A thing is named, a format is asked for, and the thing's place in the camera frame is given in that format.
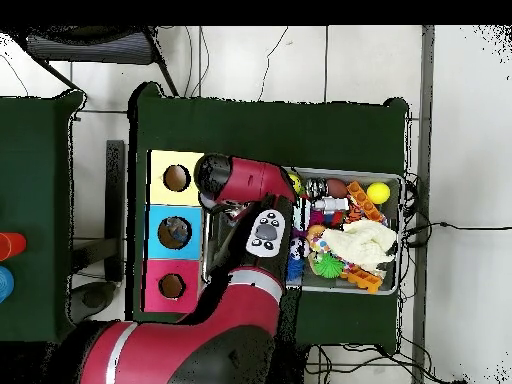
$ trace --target dark green table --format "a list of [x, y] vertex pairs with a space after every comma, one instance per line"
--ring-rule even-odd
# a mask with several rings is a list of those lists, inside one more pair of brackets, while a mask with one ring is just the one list
[[80, 92], [0, 98], [0, 231], [27, 238], [23, 254], [1, 262], [15, 280], [0, 303], [1, 341], [59, 342], [73, 328], [68, 132], [82, 101]]
[[[283, 166], [403, 175], [406, 112], [402, 99], [383, 106], [170, 99], [161, 96], [155, 83], [141, 85], [129, 108], [129, 169], [136, 169], [135, 185], [129, 178], [128, 227], [135, 234], [129, 248], [129, 261], [135, 259], [134, 275], [141, 275], [148, 150], [218, 152]], [[139, 280], [132, 281], [133, 298], [127, 295], [133, 318], [173, 322], [174, 314], [141, 312]], [[391, 351], [396, 344], [396, 311], [396, 293], [303, 292], [297, 342], [380, 343]]]

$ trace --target yellow ball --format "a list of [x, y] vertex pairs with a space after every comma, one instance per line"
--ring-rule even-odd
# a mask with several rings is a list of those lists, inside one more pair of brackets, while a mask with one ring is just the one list
[[293, 181], [293, 189], [298, 194], [300, 192], [300, 189], [302, 188], [302, 184], [300, 182], [300, 178], [297, 175], [292, 174], [291, 172], [288, 174], [288, 176]]
[[391, 191], [384, 183], [373, 183], [368, 187], [366, 194], [375, 205], [381, 205], [389, 199]]

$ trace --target blue box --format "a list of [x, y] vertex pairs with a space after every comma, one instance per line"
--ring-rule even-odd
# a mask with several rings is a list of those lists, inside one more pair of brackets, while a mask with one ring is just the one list
[[[173, 216], [183, 218], [192, 227], [189, 242], [181, 249], [169, 249], [158, 239], [158, 226]], [[149, 207], [148, 259], [193, 259], [201, 255], [201, 208], [193, 206], [162, 206]]]

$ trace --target black chair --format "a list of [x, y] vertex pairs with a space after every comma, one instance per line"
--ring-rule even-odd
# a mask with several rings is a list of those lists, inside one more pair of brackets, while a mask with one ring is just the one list
[[171, 93], [176, 86], [155, 42], [155, 27], [149, 26], [38, 26], [3, 27], [39, 65], [70, 88], [79, 89], [53, 68], [49, 61], [103, 62], [134, 65], [156, 63]]

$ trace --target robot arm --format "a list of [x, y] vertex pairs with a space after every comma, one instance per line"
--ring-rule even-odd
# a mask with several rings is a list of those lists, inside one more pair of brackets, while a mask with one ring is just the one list
[[174, 325], [110, 325], [89, 341], [79, 384], [265, 383], [285, 289], [293, 183], [275, 165], [220, 155], [203, 157], [194, 174], [216, 204], [251, 203], [230, 255], [211, 272], [220, 301]]

